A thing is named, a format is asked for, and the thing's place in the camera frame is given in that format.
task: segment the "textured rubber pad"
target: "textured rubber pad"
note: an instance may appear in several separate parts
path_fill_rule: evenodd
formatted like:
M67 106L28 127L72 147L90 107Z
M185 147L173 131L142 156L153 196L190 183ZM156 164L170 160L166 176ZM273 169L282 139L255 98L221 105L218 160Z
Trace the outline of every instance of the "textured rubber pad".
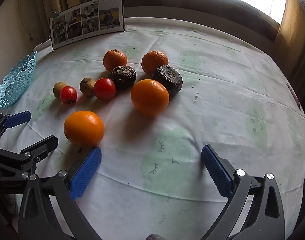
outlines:
M69 194L73 201L84 194L100 163L101 150L95 147L71 180Z
M231 199L233 195L233 181L207 145L202 148L201 158L219 190L220 195Z
M6 118L6 121L4 122L4 127L13 128L19 124L29 122L30 119L31 119L31 113L29 111L15 114Z

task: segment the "red tomato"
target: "red tomato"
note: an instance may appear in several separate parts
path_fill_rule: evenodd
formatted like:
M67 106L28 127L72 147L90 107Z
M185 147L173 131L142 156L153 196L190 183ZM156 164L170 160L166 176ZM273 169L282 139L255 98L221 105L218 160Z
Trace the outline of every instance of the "red tomato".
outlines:
M64 104L72 104L77 101L77 91L70 86L65 86L60 91L60 99Z
M101 78L94 85L94 95L101 100L111 100L116 94L116 87L110 78Z

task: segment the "windowsill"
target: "windowsill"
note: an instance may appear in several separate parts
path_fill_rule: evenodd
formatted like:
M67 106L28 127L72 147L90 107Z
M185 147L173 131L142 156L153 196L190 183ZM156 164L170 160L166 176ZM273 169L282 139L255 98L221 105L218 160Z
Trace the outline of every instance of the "windowsill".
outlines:
M223 17L274 41L280 24L241 0L124 0L124 7L167 6L191 9Z

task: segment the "orange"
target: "orange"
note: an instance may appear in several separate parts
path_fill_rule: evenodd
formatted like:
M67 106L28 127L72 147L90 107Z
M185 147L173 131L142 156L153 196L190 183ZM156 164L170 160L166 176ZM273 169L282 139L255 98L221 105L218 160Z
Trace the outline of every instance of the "orange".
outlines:
M162 65L168 65L169 60L162 51L151 51L143 56L141 67L147 74L152 75L156 68Z
M115 67L126 66L127 56L125 53L119 50L110 50L103 57L103 66L108 71L113 70Z
M69 115L63 125L67 139L79 146L95 146L105 134L103 122L95 113L78 111Z
M140 113L147 116L156 116L166 110L169 103L169 94L159 82L144 79L133 86L131 101Z

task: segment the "white tablecloth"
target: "white tablecloth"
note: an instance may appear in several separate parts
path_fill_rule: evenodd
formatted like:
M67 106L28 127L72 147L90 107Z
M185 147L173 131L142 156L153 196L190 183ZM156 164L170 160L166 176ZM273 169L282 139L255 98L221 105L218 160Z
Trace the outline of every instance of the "white tablecloth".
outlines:
M88 150L67 141L65 119L74 111L94 111L106 128L98 145L102 163L84 196L77 199L90 224L103 239L143 240L157 233L170 240L192 240L206 233L226 202L201 168L201 149L211 144L221 158L249 175L275 175L288 235L302 198L305 115L277 65L248 43L209 27L158 18L128 18L125 24L123 33L39 51L31 85L7 111L29 110L32 119L9 129L0 147L20 152L49 135L57 136L58 148L37 169L41 177L52 176ZM108 103L82 96L83 78L107 76L102 58L111 49L127 54L137 81L147 78L140 66L144 54L167 54L184 82L167 111L156 118L140 115L129 90ZM55 99L52 89L59 81L77 89L75 105ZM71 233L52 201L63 230ZM247 200L242 219L250 203ZM242 223L238 221L233 233Z

